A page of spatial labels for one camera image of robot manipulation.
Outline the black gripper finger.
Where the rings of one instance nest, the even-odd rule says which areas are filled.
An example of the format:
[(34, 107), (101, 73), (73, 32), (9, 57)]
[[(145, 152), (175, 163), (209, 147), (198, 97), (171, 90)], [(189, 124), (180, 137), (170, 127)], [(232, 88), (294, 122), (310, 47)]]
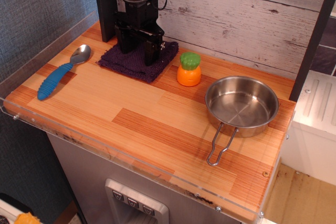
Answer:
[(162, 42), (162, 37), (146, 40), (144, 42), (144, 63), (146, 66), (151, 66), (159, 58)]
[(123, 54), (130, 53), (142, 42), (136, 31), (130, 26), (115, 25), (118, 45)]

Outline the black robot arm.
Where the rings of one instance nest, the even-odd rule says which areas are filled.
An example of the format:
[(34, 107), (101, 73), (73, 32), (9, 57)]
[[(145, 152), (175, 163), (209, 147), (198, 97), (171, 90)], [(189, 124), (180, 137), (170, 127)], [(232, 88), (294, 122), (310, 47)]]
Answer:
[(125, 12), (115, 12), (115, 33), (123, 54), (144, 46), (144, 64), (152, 65), (160, 55), (164, 30), (157, 24), (159, 0), (123, 0)]

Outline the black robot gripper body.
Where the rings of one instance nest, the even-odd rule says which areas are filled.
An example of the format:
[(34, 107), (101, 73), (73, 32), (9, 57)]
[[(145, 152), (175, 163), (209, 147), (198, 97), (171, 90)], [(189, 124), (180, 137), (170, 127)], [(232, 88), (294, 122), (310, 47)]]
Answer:
[(123, 0), (125, 12), (117, 12), (115, 24), (130, 26), (138, 37), (146, 40), (162, 37), (164, 31), (156, 23), (159, 11), (158, 0)]

